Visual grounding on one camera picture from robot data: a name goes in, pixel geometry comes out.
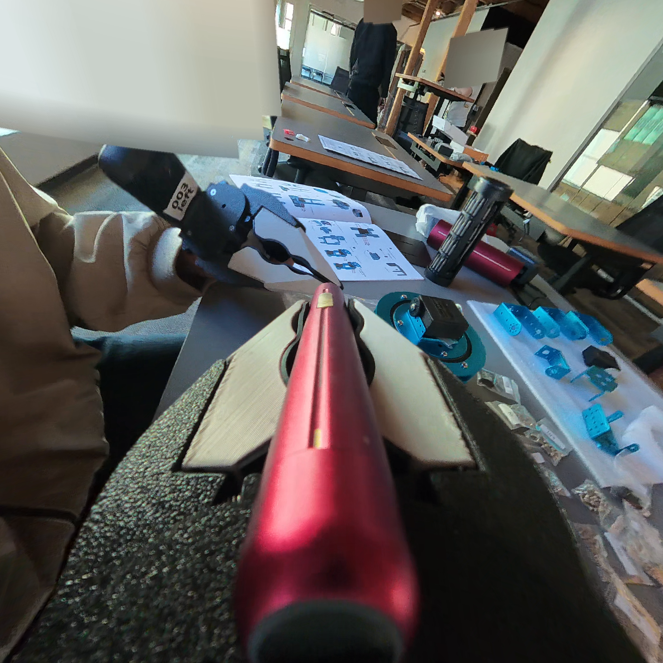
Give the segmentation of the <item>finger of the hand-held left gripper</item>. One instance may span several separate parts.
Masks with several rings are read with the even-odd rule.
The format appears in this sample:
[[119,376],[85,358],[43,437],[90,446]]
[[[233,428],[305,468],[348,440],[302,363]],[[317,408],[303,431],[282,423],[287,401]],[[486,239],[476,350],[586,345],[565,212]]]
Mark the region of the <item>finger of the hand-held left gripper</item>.
[[286,222],[272,211],[260,210],[253,220],[253,235],[260,252],[270,262],[287,262],[299,272],[310,270],[315,276],[324,275],[325,283],[343,288],[303,227]]
[[257,245],[246,244],[230,258],[228,267],[261,282],[273,292],[314,292],[326,282],[324,275],[299,272],[287,262],[270,262]]

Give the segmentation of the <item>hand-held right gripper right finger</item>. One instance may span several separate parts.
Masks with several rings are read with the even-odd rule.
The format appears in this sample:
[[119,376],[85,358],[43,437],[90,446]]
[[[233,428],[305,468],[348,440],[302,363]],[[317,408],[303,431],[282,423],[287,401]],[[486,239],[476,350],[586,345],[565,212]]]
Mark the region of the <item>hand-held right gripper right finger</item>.
[[383,439],[412,471],[470,470],[476,461],[427,356],[358,298],[346,300],[374,364],[369,393]]

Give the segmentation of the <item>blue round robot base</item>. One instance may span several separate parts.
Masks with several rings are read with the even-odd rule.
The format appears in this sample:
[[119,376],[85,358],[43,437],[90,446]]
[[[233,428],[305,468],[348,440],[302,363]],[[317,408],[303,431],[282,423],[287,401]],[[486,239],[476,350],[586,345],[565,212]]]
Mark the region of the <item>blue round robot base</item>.
[[375,314],[430,357],[440,360],[463,383],[485,366],[485,346],[459,304],[414,292],[392,292]]

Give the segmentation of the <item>red electric screwdriver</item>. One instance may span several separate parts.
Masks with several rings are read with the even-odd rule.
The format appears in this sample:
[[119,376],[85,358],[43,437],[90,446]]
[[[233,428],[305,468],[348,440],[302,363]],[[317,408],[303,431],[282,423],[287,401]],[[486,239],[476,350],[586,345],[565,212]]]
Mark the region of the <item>red electric screwdriver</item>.
[[311,299],[237,562],[249,662],[399,662],[420,590],[340,288]]

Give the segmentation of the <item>person's left forearm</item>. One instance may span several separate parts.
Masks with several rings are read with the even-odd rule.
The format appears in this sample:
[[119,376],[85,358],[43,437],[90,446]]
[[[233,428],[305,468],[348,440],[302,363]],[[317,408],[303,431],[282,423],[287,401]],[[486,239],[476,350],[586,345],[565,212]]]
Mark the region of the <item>person's left forearm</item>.
[[184,313],[203,293],[176,275],[180,233],[154,213],[56,210],[32,232],[72,326],[118,332]]

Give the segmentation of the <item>flat white foam sheet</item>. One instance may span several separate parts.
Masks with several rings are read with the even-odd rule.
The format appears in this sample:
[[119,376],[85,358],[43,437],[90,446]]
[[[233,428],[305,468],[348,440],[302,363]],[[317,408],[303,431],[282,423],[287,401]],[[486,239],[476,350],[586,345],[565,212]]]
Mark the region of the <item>flat white foam sheet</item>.
[[[523,405],[537,419],[549,421],[557,435],[567,442],[579,460],[586,466],[596,483],[602,487],[624,486],[614,466],[615,457],[600,450],[587,435],[582,412],[591,406],[589,399],[597,392],[586,378],[571,382],[571,378],[585,370],[582,351],[591,340],[573,342],[564,336],[533,339],[526,331],[512,337],[501,327],[493,312],[498,306],[487,302],[468,301],[466,311],[472,311],[477,319],[478,331],[498,348],[487,365],[495,372],[512,377],[520,388]],[[566,357],[571,372],[557,382],[544,374],[545,362],[535,357],[535,351],[544,343],[558,348]],[[662,410],[662,392],[644,376],[634,364],[625,359],[614,347],[607,351],[612,354],[620,371],[612,374],[617,380],[617,388],[598,399],[606,415],[621,411],[623,416],[611,424],[621,446],[627,426],[647,407],[656,406]],[[496,356],[502,356],[497,364]]]

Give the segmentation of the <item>white printed sheet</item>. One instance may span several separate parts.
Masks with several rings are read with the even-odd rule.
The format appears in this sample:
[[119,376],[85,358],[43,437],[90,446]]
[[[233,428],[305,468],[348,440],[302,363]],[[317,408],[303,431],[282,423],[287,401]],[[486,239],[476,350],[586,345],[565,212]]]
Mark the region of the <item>white printed sheet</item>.
[[329,152],[340,154],[346,156],[347,158],[352,158],[357,161],[361,161],[367,164],[371,164],[378,168],[390,170],[392,172],[397,172],[403,176],[410,178],[416,178],[421,180],[420,175],[412,170],[409,165],[406,163],[390,156],[384,154],[379,154],[366,148],[352,145],[349,143],[344,143],[343,141],[338,141],[333,138],[324,137],[322,135],[318,136],[319,141],[322,147]]

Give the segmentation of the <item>person's left leg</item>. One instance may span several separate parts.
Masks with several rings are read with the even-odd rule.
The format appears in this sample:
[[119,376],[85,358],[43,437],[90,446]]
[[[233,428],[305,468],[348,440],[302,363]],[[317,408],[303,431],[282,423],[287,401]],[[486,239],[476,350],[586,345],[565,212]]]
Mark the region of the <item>person's left leg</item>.
[[102,471],[110,473],[153,421],[185,336],[72,336],[101,353],[97,371],[109,443]]

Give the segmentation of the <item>set of blue metal brackets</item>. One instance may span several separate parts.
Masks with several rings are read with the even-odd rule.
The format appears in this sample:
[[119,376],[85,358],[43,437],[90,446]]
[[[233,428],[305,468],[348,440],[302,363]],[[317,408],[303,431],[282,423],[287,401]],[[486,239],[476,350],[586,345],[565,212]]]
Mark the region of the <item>set of blue metal brackets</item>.
[[[596,320],[590,316],[563,312],[553,308],[539,307],[532,311],[526,306],[501,303],[493,312],[494,317],[508,335],[515,337],[526,331],[537,341],[564,334],[568,339],[583,340],[592,336],[599,343],[607,343],[611,336]],[[571,367],[564,354],[556,347],[544,343],[534,353],[535,357],[545,362],[544,374],[559,382],[571,372]],[[586,367],[583,372],[571,378],[571,382],[586,378],[597,391],[590,399],[591,406],[582,412],[587,435],[603,452],[615,457],[624,446],[618,443],[611,424],[623,416],[621,411],[606,415],[598,399],[617,388],[617,380],[609,372],[597,367]]]

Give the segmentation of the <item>dark grey box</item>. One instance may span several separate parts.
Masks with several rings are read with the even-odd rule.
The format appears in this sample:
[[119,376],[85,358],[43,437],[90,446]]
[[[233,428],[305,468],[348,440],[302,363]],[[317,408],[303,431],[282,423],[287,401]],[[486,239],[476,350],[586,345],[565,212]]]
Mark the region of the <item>dark grey box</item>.
[[507,255],[522,263],[522,268],[512,281],[514,286],[525,286],[540,273],[541,259],[524,247],[511,245]]

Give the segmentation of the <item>person's beige jacket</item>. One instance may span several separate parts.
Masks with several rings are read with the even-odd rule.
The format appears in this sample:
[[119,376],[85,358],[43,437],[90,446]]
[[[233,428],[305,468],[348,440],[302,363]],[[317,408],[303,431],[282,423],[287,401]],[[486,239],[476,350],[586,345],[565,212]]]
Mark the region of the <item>person's beige jacket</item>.
[[51,593],[107,452],[62,292],[72,217],[1,154],[1,659]]

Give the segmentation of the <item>black jacket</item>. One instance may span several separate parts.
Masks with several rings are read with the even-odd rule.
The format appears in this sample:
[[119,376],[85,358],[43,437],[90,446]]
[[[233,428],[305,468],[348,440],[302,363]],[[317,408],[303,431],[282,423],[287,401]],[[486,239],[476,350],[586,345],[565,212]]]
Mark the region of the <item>black jacket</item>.
[[517,139],[494,162],[494,168],[504,175],[538,185],[551,157],[551,151]]

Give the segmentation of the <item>black office chair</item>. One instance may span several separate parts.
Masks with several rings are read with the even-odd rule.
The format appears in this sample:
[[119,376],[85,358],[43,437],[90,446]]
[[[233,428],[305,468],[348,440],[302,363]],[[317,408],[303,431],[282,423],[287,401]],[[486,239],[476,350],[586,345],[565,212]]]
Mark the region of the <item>black office chair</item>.
[[617,228],[662,253],[662,196],[624,220]]

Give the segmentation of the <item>glass partition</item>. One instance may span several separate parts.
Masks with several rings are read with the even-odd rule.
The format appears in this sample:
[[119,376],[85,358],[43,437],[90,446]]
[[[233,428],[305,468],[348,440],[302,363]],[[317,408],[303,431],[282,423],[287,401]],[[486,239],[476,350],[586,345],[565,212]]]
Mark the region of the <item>glass partition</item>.
[[553,193],[612,227],[662,197],[662,88],[620,102]]

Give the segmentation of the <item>wooden post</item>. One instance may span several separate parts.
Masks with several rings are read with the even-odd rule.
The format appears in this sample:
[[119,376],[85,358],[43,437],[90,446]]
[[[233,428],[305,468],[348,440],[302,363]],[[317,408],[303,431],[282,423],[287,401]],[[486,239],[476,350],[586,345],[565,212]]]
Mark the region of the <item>wooden post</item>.
[[[438,10],[438,7],[440,6],[440,3],[441,3],[440,1],[427,1],[426,8],[422,13],[422,18],[421,21],[419,22],[419,28],[415,37],[414,44],[412,46],[409,58],[405,65],[404,74],[406,76],[412,75],[414,71],[414,67],[420,55],[421,47],[427,35],[427,30],[430,26],[430,23],[434,17],[435,12]],[[458,21],[456,22],[452,32],[453,38],[464,36],[467,33],[470,22],[476,12],[477,4],[478,1],[463,2],[460,9],[460,16],[458,17]],[[394,136],[394,132],[396,131],[396,125],[400,117],[403,99],[404,99],[404,90],[400,89],[396,93],[393,106],[388,116],[386,128],[384,131],[387,135]]]

